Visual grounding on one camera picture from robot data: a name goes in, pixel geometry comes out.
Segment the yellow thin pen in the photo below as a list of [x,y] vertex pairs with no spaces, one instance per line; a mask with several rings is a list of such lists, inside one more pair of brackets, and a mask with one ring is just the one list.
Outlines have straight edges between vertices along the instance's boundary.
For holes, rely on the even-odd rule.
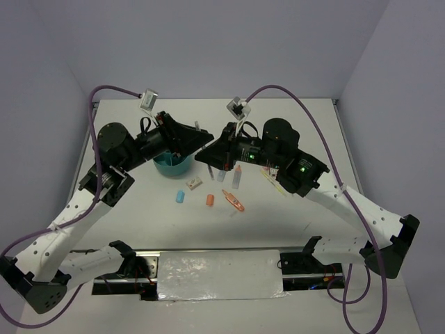
[[284,189],[274,180],[264,169],[260,170],[261,174],[284,196],[286,197],[286,192]]

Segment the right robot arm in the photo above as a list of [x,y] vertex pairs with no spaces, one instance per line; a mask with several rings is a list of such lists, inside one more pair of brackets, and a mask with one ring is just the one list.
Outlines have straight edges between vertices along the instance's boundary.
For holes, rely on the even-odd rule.
[[416,217],[391,213],[340,183],[326,164],[299,149],[299,133],[282,118],[268,120],[261,138],[237,135],[234,128],[228,123],[196,160],[225,171],[238,162],[274,168],[277,182],[288,193],[321,205],[361,232],[348,241],[312,237],[302,251],[306,270],[363,264],[380,276],[397,278],[420,224]]

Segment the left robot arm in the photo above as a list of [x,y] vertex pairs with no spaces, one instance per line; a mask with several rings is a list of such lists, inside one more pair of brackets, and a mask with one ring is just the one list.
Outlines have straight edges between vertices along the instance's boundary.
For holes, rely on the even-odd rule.
[[70,258],[71,250],[102,217],[107,215],[134,183],[129,171],[171,152],[187,157],[214,137],[175,121],[162,111],[158,125],[132,136],[118,122],[104,125],[97,135],[95,164],[47,231],[13,257],[1,256],[1,277],[38,314],[54,309],[66,293],[96,277],[116,273],[122,278],[136,269],[136,252],[123,241]]

